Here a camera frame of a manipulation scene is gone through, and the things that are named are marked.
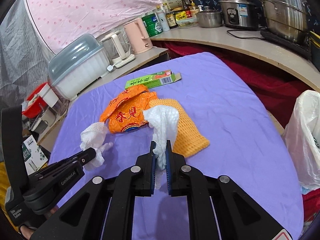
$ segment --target gray plastic sheet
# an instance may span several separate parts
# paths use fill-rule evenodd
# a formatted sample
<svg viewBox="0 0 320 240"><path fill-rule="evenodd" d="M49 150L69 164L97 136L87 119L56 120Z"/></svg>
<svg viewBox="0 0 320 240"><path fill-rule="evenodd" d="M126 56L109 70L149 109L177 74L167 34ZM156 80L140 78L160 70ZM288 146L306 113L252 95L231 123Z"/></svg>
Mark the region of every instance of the gray plastic sheet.
<svg viewBox="0 0 320 240"><path fill-rule="evenodd" d="M16 0L0 25L0 110L21 104L47 80L47 67L24 2Z"/></svg>

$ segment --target white kettle base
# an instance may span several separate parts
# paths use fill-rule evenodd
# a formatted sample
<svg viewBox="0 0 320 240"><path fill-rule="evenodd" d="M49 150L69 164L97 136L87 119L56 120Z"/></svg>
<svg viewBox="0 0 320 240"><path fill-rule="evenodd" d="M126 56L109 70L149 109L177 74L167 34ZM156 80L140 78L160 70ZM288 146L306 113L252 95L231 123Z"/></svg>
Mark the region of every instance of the white kettle base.
<svg viewBox="0 0 320 240"><path fill-rule="evenodd" d="M120 60L119 62L117 62L115 64L116 68L121 68L122 66L124 66L125 64L129 63L130 61L133 61L135 59L135 55L134 54L130 54L129 57L126 57L125 59Z"/></svg>

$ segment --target red container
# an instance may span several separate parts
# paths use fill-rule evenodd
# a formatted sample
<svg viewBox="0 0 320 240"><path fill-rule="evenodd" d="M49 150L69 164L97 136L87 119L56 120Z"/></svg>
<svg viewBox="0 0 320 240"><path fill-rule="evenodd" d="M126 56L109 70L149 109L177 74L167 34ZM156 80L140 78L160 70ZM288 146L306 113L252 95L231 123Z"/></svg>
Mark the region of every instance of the red container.
<svg viewBox="0 0 320 240"><path fill-rule="evenodd" d="M40 90L44 87L44 85L47 84L43 83L40 86L38 86L32 93L30 96L27 97L27 101L30 101L35 94L39 93ZM41 98L38 97L31 106L28 107L28 109L26 111L23 111L22 114L25 115L28 118L35 118L38 114L41 113L42 108L46 108L47 103Z"/></svg>

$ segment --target red cloth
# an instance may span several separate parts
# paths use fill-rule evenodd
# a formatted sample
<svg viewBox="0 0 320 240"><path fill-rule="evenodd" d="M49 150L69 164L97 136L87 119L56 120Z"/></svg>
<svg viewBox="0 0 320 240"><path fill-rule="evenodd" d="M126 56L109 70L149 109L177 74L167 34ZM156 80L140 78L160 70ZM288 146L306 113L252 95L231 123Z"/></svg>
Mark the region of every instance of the red cloth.
<svg viewBox="0 0 320 240"><path fill-rule="evenodd" d="M302 195L304 221L312 221L320 210L320 189L313 190L307 195Z"/></svg>
<svg viewBox="0 0 320 240"><path fill-rule="evenodd" d="M305 90L313 90L291 74L247 55L187 42L153 41L153 44L169 49L171 58L204 51L216 55L253 90L283 127L289 122L296 98ZM320 210L320 189L303 195L303 206L305 221L313 220Z"/></svg>

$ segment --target cardboard box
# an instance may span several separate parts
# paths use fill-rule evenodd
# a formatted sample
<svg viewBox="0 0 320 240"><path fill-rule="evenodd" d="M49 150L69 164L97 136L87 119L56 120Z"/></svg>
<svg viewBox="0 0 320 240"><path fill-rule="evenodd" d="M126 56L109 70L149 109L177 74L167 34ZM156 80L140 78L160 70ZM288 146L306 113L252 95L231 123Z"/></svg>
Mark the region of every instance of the cardboard box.
<svg viewBox="0 0 320 240"><path fill-rule="evenodd" d="M32 135L23 142L22 153L28 175L38 171L48 161Z"/></svg>
<svg viewBox="0 0 320 240"><path fill-rule="evenodd" d="M181 7L181 0L161 0L162 3L166 3L170 10Z"/></svg>
<svg viewBox="0 0 320 240"><path fill-rule="evenodd" d="M171 70L165 70L151 75L131 79L125 84L125 89L139 84L143 84L148 88L154 88L176 82L180 79L180 73L174 74Z"/></svg>

